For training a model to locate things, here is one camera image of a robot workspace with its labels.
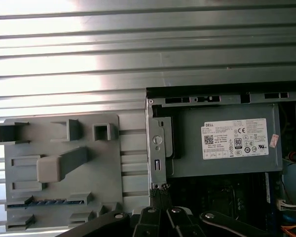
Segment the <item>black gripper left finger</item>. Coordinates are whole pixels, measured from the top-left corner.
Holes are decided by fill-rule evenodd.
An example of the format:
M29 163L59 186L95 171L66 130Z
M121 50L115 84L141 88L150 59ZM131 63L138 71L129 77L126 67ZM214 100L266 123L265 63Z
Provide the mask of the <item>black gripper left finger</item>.
M61 234L63 237L157 237L162 219L162 195L166 185L150 190L150 206L139 214L120 210L105 213Z

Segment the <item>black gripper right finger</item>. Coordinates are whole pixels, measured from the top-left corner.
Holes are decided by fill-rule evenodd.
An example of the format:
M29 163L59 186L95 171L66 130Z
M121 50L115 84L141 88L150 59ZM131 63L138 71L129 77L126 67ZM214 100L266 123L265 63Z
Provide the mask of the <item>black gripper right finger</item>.
M179 237L270 237L271 234L216 211L203 212L197 221L178 206L173 206L170 185L161 186L161 203L172 229Z

